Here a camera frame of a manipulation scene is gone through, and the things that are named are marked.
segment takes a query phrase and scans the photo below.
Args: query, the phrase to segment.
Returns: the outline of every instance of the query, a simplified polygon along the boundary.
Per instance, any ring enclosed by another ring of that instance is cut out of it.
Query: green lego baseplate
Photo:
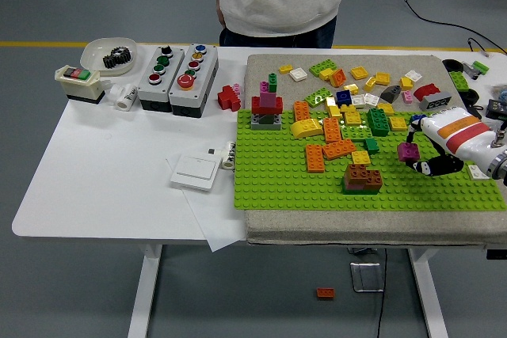
[[[361,118],[367,125],[366,112]],[[396,112],[409,122],[414,112]],[[311,112],[316,119],[326,112]],[[327,211],[504,211],[507,206],[494,180],[472,181],[459,173],[427,177],[398,160],[397,146],[406,131],[375,137],[379,152],[371,156],[368,169],[378,169],[383,187],[377,195],[346,195],[342,182],[350,155],[325,160],[324,173],[307,173],[305,146],[325,144],[324,136],[294,139],[292,111],[282,114],[280,131],[252,131],[250,110],[238,111],[238,134],[234,174],[234,206],[244,210]],[[415,135],[421,160],[437,155],[422,133]],[[366,150],[356,142],[358,150]]]

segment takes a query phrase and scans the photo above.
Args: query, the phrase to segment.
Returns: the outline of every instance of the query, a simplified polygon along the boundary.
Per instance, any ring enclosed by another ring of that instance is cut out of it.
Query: green lego brick
[[[387,136],[389,131],[389,121],[386,113],[382,109],[372,108],[367,113],[368,126],[372,129],[373,136]]]
[[[330,59],[327,59],[326,61],[322,61],[321,63],[318,63],[317,65],[313,65],[310,68],[310,73],[312,73],[315,77],[318,77],[319,73],[321,71],[323,71],[324,69],[337,70],[338,66],[336,65],[336,63],[334,63]]]
[[[480,71],[482,75],[486,74],[490,69],[488,66],[484,65],[483,63],[480,63],[479,61],[474,61],[474,63],[472,63],[472,66],[478,71]]]
[[[363,120],[367,117],[361,113]],[[396,112],[408,123],[415,113]],[[447,176],[427,177],[398,161],[398,144],[406,132],[376,137],[379,152],[371,156],[369,169],[382,173],[377,195],[346,195],[343,176],[352,159],[325,161],[324,173],[307,173],[305,146],[324,144],[324,136],[294,139],[290,131],[294,116],[282,115],[279,131],[253,131],[250,110],[238,111],[234,205],[246,210],[329,211],[504,211],[507,206],[494,180],[471,181],[466,169]],[[326,112],[311,112],[323,119]],[[437,155],[424,134],[416,134],[421,160]]]
[[[372,130],[369,127],[342,127],[341,138],[351,139],[353,142],[363,142],[365,139],[373,137]]]
[[[333,94],[322,87],[320,90],[310,94],[308,97],[304,98],[304,100],[310,105],[310,107],[317,107],[319,104],[323,103],[327,97],[332,97]]]
[[[454,83],[454,86],[456,87],[456,90],[461,92],[467,92],[470,88],[468,87],[468,82],[463,76],[463,73],[460,71],[451,71],[449,72],[449,75],[451,76],[451,80]]]
[[[368,154],[377,154],[380,151],[379,145],[374,138],[369,138],[364,140],[364,145],[366,146],[366,150]]]

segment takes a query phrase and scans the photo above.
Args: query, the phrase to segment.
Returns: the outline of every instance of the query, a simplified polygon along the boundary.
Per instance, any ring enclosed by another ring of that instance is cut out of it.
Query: yellow lego brick
[[[324,130],[317,119],[306,119],[295,122],[291,125],[291,132],[295,139],[324,135]]]
[[[402,91],[411,90],[414,87],[414,83],[408,77],[401,77],[399,85],[402,87]]]
[[[400,118],[398,116],[390,116],[389,117],[389,127],[391,127],[391,131],[407,131],[408,127],[406,126],[405,119]]]
[[[327,108],[327,113],[330,115],[330,118],[341,118],[341,112],[338,106],[330,106]]]
[[[359,112],[346,112],[343,114],[347,126],[360,126],[361,115]]]
[[[320,79],[322,79],[323,81],[329,81],[330,80],[330,75],[334,72],[333,69],[331,68],[327,68],[327,69],[324,69],[323,71],[321,71],[319,74],[318,74],[318,77]]]
[[[280,66],[278,71],[280,72],[280,74],[286,74],[286,73],[290,72],[292,69],[293,69],[292,65],[283,65],[283,66]]]
[[[395,114],[395,110],[393,109],[392,104],[389,103],[379,103],[377,104],[377,108],[379,110],[383,110],[386,116],[393,116]]]
[[[354,77],[354,79],[365,79],[368,76],[368,72],[362,66],[353,67],[350,70],[350,74]]]
[[[370,160],[370,155],[366,150],[357,150],[356,152],[352,152],[352,163],[368,166],[372,163],[372,161]]]
[[[370,77],[370,79],[368,79],[366,81],[366,83],[364,84],[364,91],[366,91],[366,92],[372,91],[373,86],[375,86],[375,83],[376,83],[375,77]]]
[[[349,90],[352,95],[357,95],[357,93],[359,93],[359,88],[355,83],[353,83],[352,85],[343,86],[343,89]]]
[[[355,112],[356,106],[353,104],[342,104],[340,107],[340,112]]]
[[[375,83],[377,85],[387,86],[391,83],[391,75],[389,73],[384,73],[382,71],[377,71],[375,76]]]

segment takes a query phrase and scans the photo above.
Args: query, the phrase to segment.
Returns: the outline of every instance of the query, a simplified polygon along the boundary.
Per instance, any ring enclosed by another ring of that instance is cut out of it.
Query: black cable
[[[383,314],[383,300],[386,298],[387,249],[383,249],[383,251],[385,252],[385,261],[383,263],[383,292],[382,292],[382,303],[380,304],[379,324],[377,325],[377,338],[380,337],[380,322],[382,321]]]
[[[423,20],[423,21],[427,21],[428,23],[433,23],[433,24],[437,24],[437,25],[447,25],[449,27],[456,27],[456,28],[461,28],[461,29],[465,29],[466,31],[468,32],[472,32],[472,33],[475,33],[477,36],[481,36],[484,40],[486,41],[489,41],[490,43],[492,43],[492,45],[494,45],[495,47],[497,47],[498,49],[500,49],[501,51],[504,52],[505,55],[507,55],[507,51],[505,51],[500,45],[496,44],[494,41],[488,39],[486,36],[484,36],[483,34],[475,31],[474,29],[470,29],[470,28],[467,28],[467,27],[464,27],[462,25],[458,25],[458,24],[453,24],[453,23],[445,23],[443,21],[434,21],[434,20],[429,20],[429,19],[426,19],[425,17],[421,17],[416,11],[415,9],[412,8],[412,6],[409,4],[408,0],[403,0],[406,5],[410,8],[410,10],[412,11],[412,13],[417,16],[419,19]]]

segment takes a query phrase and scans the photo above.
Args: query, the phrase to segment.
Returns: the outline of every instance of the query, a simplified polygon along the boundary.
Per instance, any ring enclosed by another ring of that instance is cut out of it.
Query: control box
[[[169,46],[157,47],[137,89],[145,110],[171,112],[169,88],[180,69],[185,51]]]
[[[67,98],[98,104],[105,95],[101,84],[101,72],[64,66],[55,72]]]
[[[174,115],[200,118],[219,69],[216,46],[192,44],[169,91]]]

